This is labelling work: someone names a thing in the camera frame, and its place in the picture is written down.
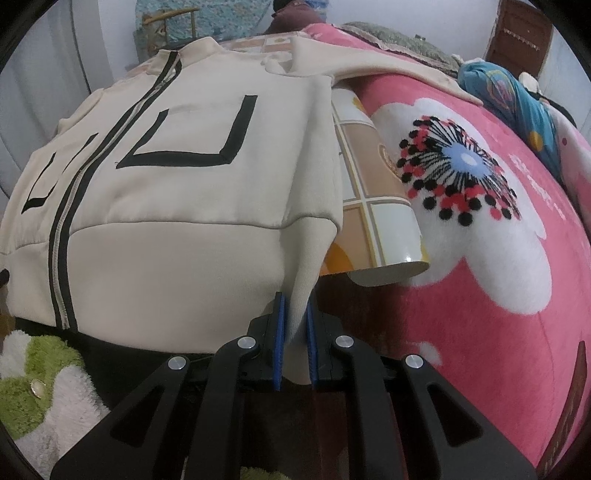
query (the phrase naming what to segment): pillow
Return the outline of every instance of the pillow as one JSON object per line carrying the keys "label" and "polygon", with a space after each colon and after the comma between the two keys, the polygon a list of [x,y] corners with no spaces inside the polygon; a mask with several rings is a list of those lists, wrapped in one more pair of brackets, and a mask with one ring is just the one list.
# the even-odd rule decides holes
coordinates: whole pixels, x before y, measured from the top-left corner
{"label": "pillow", "polygon": [[304,0],[293,0],[273,14],[273,22],[265,35],[298,31],[314,23],[325,22]]}
{"label": "pillow", "polygon": [[540,92],[540,84],[535,78],[533,78],[527,72],[521,72],[521,75],[519,75],[519,83],[522,84],[530,92]]}
{"label": "pillow", "polygon": [[384,43],[405,47],[412,52],[427,57],[428,59],[432,59],[444,64],[452,71],[457,72],[459,70],[460,66],[454,58],[426,40],[410,38],[390,28],[381,27],[380,25],[367,22],[349,22],[344,25],[345,29],[347,26],[358,28],[359,30],[372,35]]}

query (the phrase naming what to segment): tiled pattern wrapper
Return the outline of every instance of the tiled pattern wrapper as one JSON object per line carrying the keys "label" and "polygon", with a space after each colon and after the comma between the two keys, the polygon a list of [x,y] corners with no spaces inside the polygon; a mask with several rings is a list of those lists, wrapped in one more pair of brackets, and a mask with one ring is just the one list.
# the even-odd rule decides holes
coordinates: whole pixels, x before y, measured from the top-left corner
{"label": "tiled pattern wrapper", "polygon": [[333,88],[343,179],[343,229],[320,275],[348,273],[364,287],[400,282],[429,267],[402,181],[355,93]]}
{"label": "tiled pattern wrapper", "polygon": [[291,39],[293,37],[310,38],[305,32],[276,33],[273,35],[259,35],[257,37],[239,38],[220,43],[228,50],[241,51],[243,53],[273,53],[276,51],[291,52]]}

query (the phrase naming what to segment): brown cloth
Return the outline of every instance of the brown cloth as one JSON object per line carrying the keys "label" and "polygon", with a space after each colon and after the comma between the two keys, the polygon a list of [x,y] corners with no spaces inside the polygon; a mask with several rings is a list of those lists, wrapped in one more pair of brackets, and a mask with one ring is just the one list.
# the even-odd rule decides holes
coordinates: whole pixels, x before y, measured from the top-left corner
{"label": "brown cloth", "polygon": [[302,30],[314,23],[325,23],[304,0],[293,0],[273,14],[273,22],[265,35]]}

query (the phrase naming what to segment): black zipper trim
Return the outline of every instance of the black zipper trim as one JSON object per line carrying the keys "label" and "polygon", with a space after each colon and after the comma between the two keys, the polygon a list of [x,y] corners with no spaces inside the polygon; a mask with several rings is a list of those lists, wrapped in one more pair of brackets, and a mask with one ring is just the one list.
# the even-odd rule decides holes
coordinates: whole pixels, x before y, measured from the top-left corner
{"label": "black zipper trim", "polygon": [[98,135],[98,133],[95,133],[95,134],[91,135],[91,136],[90,136],[90,138],[89,138],[88,140],[86,140],[86,143],[84,144],[84,147],[82,147],[82,148],[81,148],[81,149],[78,151],[78,153],[72,157],[72,159],[71,159],[71,160],[68,162],[68,165],[66,165],[66,166],[64,167],[64,169],[61,171],[62,173],[64,173],[64,172],[65,172],[65,171],[68,169],[68,167],[70,166],[70,163],[72,163],[72,162],[74,161],[74,159],[75,159],[75,158],[76,158],[78,155],[80,155],[80,153],[82,152],[82,150],[84,150],[86,147],[88,147],[88,145],[90,145],[90,143],[91,143],[91,142],[92,142],[92,141],[93,141],[93,140],[96,138],[96,136],[97,136],[97,135]]}
{"label": "black zipper trim", "polygon": [[[90,180],[92,176],[98,169],[98,167],[103,163],[105,158],[113,151],[113,149],[118,145],[121,139],[125,136],[125,134],[129,131],[129,129],[136,123],[139,117],[154,103],[156,98],[158,98],[165,90],[169,87],[169,85],[179,76],[182,63],[179,60],[175,65],[175,73],[174,76],[166,81],[164,85],[161,84],[168,76],[170,70],[172,69],[175,61],[178,58],[178,52],[172,51],[168,55],[168,61],[164,66],[162,72],[156,79],[154,85],[150,88],[148,92],[135,104],[133,104],[119,119],[119,121],[115,124],[115,126],[109,131],[105,139],[100,143],[97,149],[90,155],[88,160],[79,168],[78,172],[72,177],[70,181],[70,185],[68,186],[65,195],[62,197],[59,207],[57,208],[56,217],[51,227],[50,236],[49,236],[49,252],[48,252],[48,263],[49,263],[49,286],[51,291],[51,302],[53,303],[54,314],[56,317],[56,326],[58,328],[64,328],[62,323],[62,318],[60,314],[60,309],[57,304],[57,296],[56,291],[54,288],[54,278],[53,278],[53,252],[54,252],[54,244],[56,240],[57,228],[59,226],[59,222],[61,217],[66,210],[66,206],[68,204],[68,200],[72,189],[76,183],[76,180],[81,172],[83,172],[86,167],[86,171],[82,174],[82,179],[78,185],[78,189],[74,194],[74,198],[72,200],[72,204],[70,205],[70,209],[66,213],[66,217],[64,218],[64,222],[60,232],[59,238],[59,245],[57,251],[57,281],[61,291],[61,298],[64,304],[64,308],[66,309],[66,315],[69,321],[69,327],[72,331],[77,332],[78,326],[76,322],[76,317],[74,315],[74,308],[72,305],[72,294],[70,292],[70,284],[68,281],[68,272],[67,272],[67,247],[68,247],[68,240],[70,236],[70,227],[72,225],[72,221],[74,219],[74,215],[82,199],[86,193]],[[145,103],[141,106],[140,110],[130,119],[133,115],[135,107],[140,104],[141,102],[145,101]],[[121,128],[125,125],[125,123],[129,120],[127,126],[120,132]]]}

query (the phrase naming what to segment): black trim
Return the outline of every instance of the black trim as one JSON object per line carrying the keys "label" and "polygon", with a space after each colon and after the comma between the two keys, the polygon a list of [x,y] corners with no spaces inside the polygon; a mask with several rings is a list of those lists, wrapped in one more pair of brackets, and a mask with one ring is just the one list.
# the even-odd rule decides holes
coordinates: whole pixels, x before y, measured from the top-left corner
{"label": "black trim", "polygon": [[[51,301],[53,303],[54,314],[56,317],[56,326],[59,328],[63,328],[63,324],[61,321],[62,319],[60,316],[59,307],[57,305],[57,297],[56,297],[55,288],[53,286],[53,251],[54,251],[54,245],[55,245],[55,240],[56,240],[57,227],[58,227],[58,224],[61,220],[61,217],[62,217],[64,211],[66,210],[66,206],[68,204],[68,200],[70,197],[70,193],[72,192],[72,188],[74,187],[74,184],[75,184],[78,176],[81,174],[81,172],[84,171],[84,173],[82,174],[82,179],[81,179],[81,181],[78,185],[78,188],[76,190],[76,193],[74,194],[74,199],[72,200],[69,210],[66,213],[66,217],[64,218],[64,222],[62,224],[62,228],[61,228],[61,232],[60,232],[59,247],[58,247],[58,252],[57,252],[57,281],[59,282],[61,297],[62,297],[64,306],[66,308],[66,315],[69,320],[69,327],[71,330],[77,332],[78,326],[77,326],[77,322],[76,322],[76,317],[74,315],[74,308],[72,305],[72,294],[70,293],[70,284],[69,284],[68,272],[67,272],[67,249],[68,249],[68,240],[70,237],[70,227],[72,225],[72,220],[74,219],[74,215],[76,214],[76,211],[77,211],[78,207],[80,206],[80,203],[82,202],[82,199],[86,193],[86,189],[88,188],[88,185],[90,183],[90,180],[92,179],[92,176],[95,174],[98,167],[103,163],[105,158],[118,145],[118,143],[125,136],[125,134],[129,131],[129,129],[134,125],[134,123],[136,123],[136,121],[139,119],[139,117],[148,109],[148,107],[150,107],[150,105],[152,105],[152,103],[154,103],[156,98],[158,98],[166,90],[166,88],[169,87],[169,85],[176,79],[176,77],[179,76],[181,69],[182,69],[182,63],[180,60],[174,66],[174,68],[175,68],[174,76],[171,79],[165,81],[166,77],[168,76],[168,74],[169,74],[172,66],[174,65],[175,61],[177,60],[177,58],[178,58],[178,52],[175,52],[175,51],[170,52],[170,54],[168,55],[168,61],[166,62],[166,65],[164,66],[162,72],[160,73],[160,75],[156,79],[152,88],[139,101],[137,101],[135,104],[133,104],[123,114],[123,116],[119,119],[119,121],[115,124],[115,126],[109,131],[109,133],[107,134],[105,139],[100,143],[100,145],[97,147],[97,149],[95,149],[95,151],[90,156],[90,158],[88,160],[86,160],[86,162],[84,162],[84,165],[82,165],[79,168],[76,175],[74,175],[72,177],[70,185],[68,186],[68,189],[66,190],[66,194],[63,196],[63,198],[60,202],[60,205],[59,205],[57,212],[56,212],[55,220],[54,220],[53,225],[51,227],[51,232],[50,232],[50,236],[49,236],[49,252],[48,252],[49,282],[50,282],[49,286],[50,286],[50,290],[51,290]],[[141,106],[139,111],[134,114],[134,110],[135,110],[136,106],[139,105],[144,100],[145,100],[144,104]]]}
{"label": "black trim", "polygon": [[134,145],[129,153],[117,164],[116,168],[125,167],[214,167],[218,165],[229,165],[232,163],[242,148],[248,126],[251,122],[252,113],[255,110],[257,95],[245,95],[242,105],[226,144],[219,153],[193,153],[182,151],[156,151],[136,154],[135,152],[145,145],[156,133],[160,125],[168,115],[168,110],[158,114],[158,118],[142,138]]}
{"label": "black trim", "polygon": [[44,196],[44,197],[31,198],[31,193],[33,193],[33,189],[35,188],[35,185],[37,185],[37,182],[39,181],[39,179],[43,176],[43,174],[45,173],[45,171],[49,168],[49,166],[55,160],[56,153],[57,152],[54,152],[54,154],[51,156],[51,158],[49,160],[49,163],[47,165],[45,165],[45,167],[43,168],[43,170],[41,170],[41,173],[37,177],[37,180],[35,180],[35,183],[31,187],[31,191],[29,192],[29,196],[27,197],[27,201],[25,202],[25,205],[23,205],[23,207],[22,207],[21,215],[23,213],[25,213],[29,208],[42,207],[43,204],[45,204],[45,201],[47,200],[47,198],[49,197],[49,195],[51,195],[51,192],[53,192],[53,189],[56,188],[57,183],[56,183],[56,185],[54,185],[53,187],[51,187],[51,190],[49,191],[49,193],[46,196]]}
{"label": "black trim", "polygon": [[[82,150],[84,150],[89,144],[90,142],[92,142],[95,137],[98,134],[94,134],[91,135],[90,138],[86,141],[86,143],[84,144],[84,146],[78,151],[78,153],[76,155],[74,155],[72,157],[72,159],[68,162],[68,165],[66,165],[66,168],[64,168],[64,170],[62,171],[62,173],[64,173],[67,168],[70,166],[70,163],[72,163],[74,161],[74,159],[80,154],[80,152],[82,152]],[[37,185],[37,182],[39,181],[39,179],[43,176],[43,174],[45,173],[45,171],[49,168],[49,165],[51,165],[53,163],[53,160],[56,157],[57,152],[55,152],[52,156],[51,156],[51,160],[49,161],[49,163],[45,166],[45,168],[41,171],[41,173],[39,174],[39,176],[37,177],[37,180],[35,180],[35,183],[33,184],[33,186],[31,187],[31,191],[29,192],[29,196],[27,197],[27,201],[25,202],[25,205],[22,207],[22,212],[21,215],[23,213],[25,213],[28,209],[31,208],[38,208],[38,207],[42,207],[43,205],[45,205],[45,202],[47,201],[47,199],[49,198],[49,195],[52,194],[53,190],[56,188],[57,186],[57,182],[56,184],[51,187],[51,190],[49,191],[49,193],[47,195],[45,195],[44,197],[34,197],[31,198],[31,194],[33,193],[33,189],[35,188],[35,185]]]}

